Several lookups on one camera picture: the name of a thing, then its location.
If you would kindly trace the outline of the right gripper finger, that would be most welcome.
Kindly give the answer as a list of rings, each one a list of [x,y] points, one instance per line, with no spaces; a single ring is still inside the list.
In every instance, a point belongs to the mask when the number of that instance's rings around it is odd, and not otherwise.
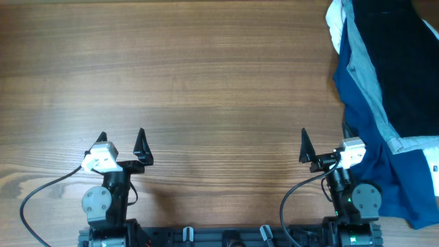
[[[313,148],[309,135],[305,128],[301,130],[301,147],[299,154],[299,161],[301,163],[310,163],[315,161],[316,152]]]
[[[346,122],[342,123],[342,131],[343,131],[345,139],[355,137],[355,133],[351,130],[351,128],[349,127],[349,125]]]

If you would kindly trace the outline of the black shorts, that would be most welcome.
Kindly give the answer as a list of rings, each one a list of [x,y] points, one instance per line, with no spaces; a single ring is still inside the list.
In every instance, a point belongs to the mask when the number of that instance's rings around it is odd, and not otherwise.
[[[438,135],[438,39],[408,0],[356,0],[355,24],[401,137]]]

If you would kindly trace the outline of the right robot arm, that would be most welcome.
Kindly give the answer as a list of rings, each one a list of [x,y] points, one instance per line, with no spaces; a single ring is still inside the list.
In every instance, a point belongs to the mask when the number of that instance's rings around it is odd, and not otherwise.
[[[314,233],[305,231],[305,246],[365,246],[383,245],[379,219],[382,203],[381,188],[372,182],[357,182],[351,167],[362,162],[366,144],[351,135],[346,136],[331,153],[316,154],[309,135],[301,130],[299,161],[310,163],[310,172],[324,172],[329,187],[334,217],[325,217]]]

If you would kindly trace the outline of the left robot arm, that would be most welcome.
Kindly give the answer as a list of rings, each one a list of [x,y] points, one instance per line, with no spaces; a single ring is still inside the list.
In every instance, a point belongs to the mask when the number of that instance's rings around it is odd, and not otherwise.
[[[103,182],[90,188],[82,198],[89,230],[80,232],[79,247],[153,245],[151,237],[137,220],[126,218],[128,207],[134,204],[128,201],[130,191],[135,190],[131,175],[143,174],[146,166],[154,164],[143,128],[139,129],[133,154],[136,160],[118,161],[119,153],[107,140],[105,132],[85,152],[81,167],[87,172],[101,174]]]

